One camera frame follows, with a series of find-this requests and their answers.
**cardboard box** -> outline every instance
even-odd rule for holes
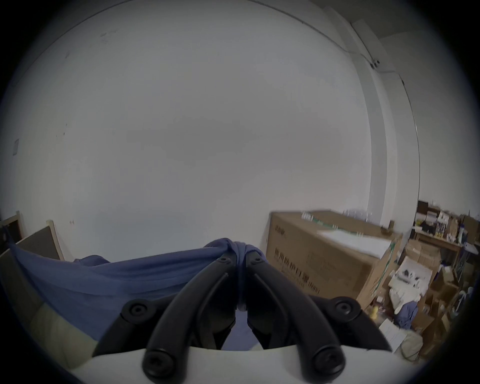
[[[437,298],[450,303],[459,291],[458,282],[452,273],[451,267],[442,267],[437,279],[431,284],[431,288],[438,292]]]
[[[433,321],[434,318],[432,316],[429,316],[419,310],[412,321],[412,329],[421,335]]]
[[[468,287],[473,286],[473,283],[475,282],[474,275],[475,266],[470,263],[463,264],[462,276],[460,277],[461,281],[459,287],[462,287],[463,290],[466,291]]]
[[[468,232],[467,242],[470,244],[475,244],[475,238],[477,237],[477,233],[479,231],[479,222],[468,215],[462,215],[460,218],[463,226]]]
[[[410,239],[405,246],[405,255],[432,271],[431,284],[442,262],[440,248]]]
[[[443,343],[446,333],[442,331],[442,318],[446,313],[446,304],[442,300],[434,300],[432,303],[431,317],[433,321],[423,331],[423,346],[420,350],[420,356],[426,359],[431,358]]]
[[[348,296],[365,309],[376,297],[400,247],[401,234],[382,234],[381,227],[333,211],[272,213],[266,257],[305,293],[332,299]],[[338,228],[386,239],[391,246],[381,259],[356,251],[319,232]]]

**blue fabric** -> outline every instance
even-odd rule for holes
[[[415,301],[403,304],[402,308],[400,308],[400,312],[395,315],[395,324],[402,329],[410,329],[412,321],[418,311],[419,309],[417,308],[417,303]]]
[[[10,244],[20,268],[55,312],[99,340],[132,299],[159,299],[178,293],[197,273],[227,251],[237,255],[239,272],[238,308],[245,310],[243,283],[245,254],[257,251],[229,239],[218,239],[204,248],[166,253],[110,263],[92,255],[73,263],[49,259]]]

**large cardboard box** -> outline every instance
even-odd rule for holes
[[[398,253],[401,234],[382,234],[381,227],[333,211],[277,212],[271,215],[266,257],[305,293],[332,299],[348,296],[365,309],[376,297]],[[319,234],[334,228],[391,241],[381,259]]]

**small cardboard box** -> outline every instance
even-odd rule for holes
[[[443,343],[446,333],[442,329],[442,318],[446,316],[446,304],[442,300],[434,300],[432,303],[431,317],[433,321],[423,331],[423,346],[420,350],[420,356],[431,358]]]
[[[418,240],[409,240],[405,246],[405,255],[413,261],[432,270],[432,277],[430,278],[431,284],[437,274],[438,267],[442,262],[440,249]]]
[[[433,321],[434,321],[433,317],[419,310],[417,312],[417,315],[412,321],[412,329],[415,332],[417,332],[419,335],[421,335]]]
[[[443,266],[437,279],[432,283],[431,288],[438,292],[437,298],[439,300],[450,303],[459,291],[458,282],[452,273],[452,268]]]

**wooden table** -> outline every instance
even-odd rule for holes
[[[435,247],[445,248],[455,252],[455,259],[452,263],[452,269],[454,269],[455,264],[458,261],[460,252],[463,249],[463,247],[457,243],[449,242],[447,239],[444,239],[442,237],[437,237],[437,236],[431,235],[430,233],[423,232],[417,229],[415,230],[415,240],[423,241],[424,243],[434,245]]]

